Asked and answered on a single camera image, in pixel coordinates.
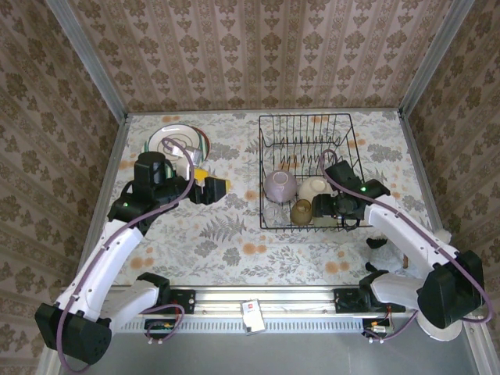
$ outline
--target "black wire dish rack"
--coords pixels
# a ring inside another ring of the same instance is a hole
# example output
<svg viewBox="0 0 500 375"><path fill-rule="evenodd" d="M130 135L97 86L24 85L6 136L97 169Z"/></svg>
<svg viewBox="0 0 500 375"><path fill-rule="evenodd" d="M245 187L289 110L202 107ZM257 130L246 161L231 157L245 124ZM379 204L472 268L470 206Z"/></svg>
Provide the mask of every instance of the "black wire dish rack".
<svg viewBox="0 0 500 375"><path fill-rule="evenodd" d="M262 229L293 232L294 230L351 230L359 227L359 223L341 220L337 222L337 225L330 227L318 227L313 224L297 226L291 222L290 212L298 201L298 194L289 202L275 203L271 202L264 192L264 180L274 170L289 171L297 179L299 188L309 177L322 177L320 155L322 151L329 148L336 152L339 162L347 160L355 174L363 183L365 182L350 114L259 117L259 213ZM334 161L333 154L327 155L325 167L330 166ZM273 210L274 216L279 216L277 219L276 217L274 220L269 219L270 209Z"/></svg>

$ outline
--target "purple cable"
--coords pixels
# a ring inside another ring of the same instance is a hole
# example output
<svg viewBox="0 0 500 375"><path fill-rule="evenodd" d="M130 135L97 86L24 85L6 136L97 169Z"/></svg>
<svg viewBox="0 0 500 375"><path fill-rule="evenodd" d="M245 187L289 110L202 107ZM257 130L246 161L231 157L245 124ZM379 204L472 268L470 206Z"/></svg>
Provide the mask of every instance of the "purple cable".
<svg viewBox="0 0 500 375"><path fill-rule="evenodd" d="M413 313L413 315L412 315L412 316L411 316L411 317L410 317L410 318L406 321L406 323L405 323L405 324L403 324L403 325L401 326L401 328L399 328L399 329L398 329L397 331L395 331L393 334L388 334L386 337L381 337L381 336L379 336L378 334L376 334L375 332L373 332L372 330L367 330L367 329L365 329L364 331L365 331L367 334L369 334L369 335L373 336L373 337L374 337L374 339L375 339L376 341L380 341L380 340L384 340L384 341L386 341L386 340L391 340L392 338L395 338L395 337L399 336L399 335L400 335L400 334L401 334L401 333L402 333L402 332L403 332L406 328L408 328L409 324L410 324L412 321L414 321L414 320L415 320L415 318L416 318L416 314L418 314L418 312L419 312L419 310L415 310L415 312Z"/></svg>
<svg viewBox="0 0 500 375"><path fill-rule="evenodd" d="M486 323L491 320L493 317L493 305L491 304L491 300L486 294L486 291L479 285L479 283L468 273L460 264L453 258L451 255L449 255L447 252L445 252L438 243L429 237L425 232L423 232L420 228L418 228L417 225L411 221L410 218L408 218L406 215L404 215L402 212L399 212L397 209L392 207L391 205L388 205L386 203L377 201L375 199L372 199L370 197L366 197L365 195L362 195L356 191L349 190L343 186L341 186L337 181L333 180L330 176L328 176L328 173L325 171L325 155L331 152L334 154L335 157L335 162L338 161L337 154L335 153L334 150L332 149L327 149L321 153L320 156L320 169L321 172L323 172L324 177L327 179L328 182L333 184L338 190L343 191L344 193L347 193L349 195L352 195L353 197L357 197L360 199L364 199L367 202L374 203L376 205L381 205L385 209L388 209L394 214L397 214L405 223L407 223L415 232L417 232L424 240L426 240L430 246L432 246L436 252L439 252L441 255L443 255L460 273L479 291L479 294L483 298L484 302L487 305L487 315L484 318L480 319L470 319L470 318L462 318L464 322L471 322L471 323Z"/></svg>
<svg viewBox="0 0 500 375"><path fill-rule="evenodd" d="M74 295L70 297L70 300L68 301L68 304L66 305L66 308L62 311L61 318L59 319L59 323L57 325L57 331L55 333L55 346L57 348L57 354L59 356L59 360L61 361L62 367L70 373L84 373L85 371L88 370L90 365L85 366L81 370L73 370L69 363L66 361L66 357L64 356L63 352L63 327L64 327L64 322L66 321L66 317L68 316L68 312L71 309L71 306L73 303L77 300L75 296L78 296L81 292L81 288L85 284L85 281L87 281L89 275L91 274L92 270L95 267L95 264L100 260L102 257L102 254L104 254L104 251L106 251L109 246L128 228L132 227L133 225L137 224L138 222L149 218L150 216L156 215L158 213L162 213L163 211L166 211L167 209L170 209L174 207L177 203L179 203L181 200L183 200L188 194L189 191L191 190L193 184L195 183L195 165L193 164L193 161L191 160L191 157L189 156L188 152L182 147L181 144L179 144L177 141L170 139L168 137L165 137L162 139L162 143L165 145L166 142L171 142L173 145L177 146L184 156L186 157L187 161L189 162L189 168L190 168L190 173L189 173L189 183L187 184L186 189L182 192L181 195L179 195L177 198L175 198L173 201L170 203L167 203L166 205L163 205L161 207L158 207L157 209L145 213L144 215L141 215L129 223L123 225L120 229L118 229L115 233L113 233L111 236L109 236L108 240L102 245L101 249L98 251L98 253L95 255L95 257L92 259L91 263L88 265L87 269L85 270L83 276L80 279L80 282L78 283L77 287L75 288Z"/></svg>
<svg viewBox="0 0 500 375"><path fill-rule="evenodd" d="M176 322L176 324L173 326L172 330L169 332L169 334L167 334L165 336L165 338L163 338L162 340L163 341L167 341L169 339L172 338L173 335L175 335L175 333L177 332L177 330L179 329L179 326L180 324L182 323L182 321L184 320L184 316L186 315L185 314L185 311L184 311L184 307L182 305L178 305L178 304L175 304L175 303L170 303L168 305L161 305L161 306L157 306L157 307L151 307L150 309L146 309L144 310L143 312L141 312L141 314L149 314L149 313L154 313L156 311L159 311L159 310L163 310L163 309L171 309L171 308L176 308L176 309L179 309L180 310L180 319L178 322ZM147 338L151 338L150 336L150 332L151 332L151 328L153 327L153 325L155 324L156 322L153 322L151 324L151 326L148 327L148 330L146 331L146 337Z"/></svg>

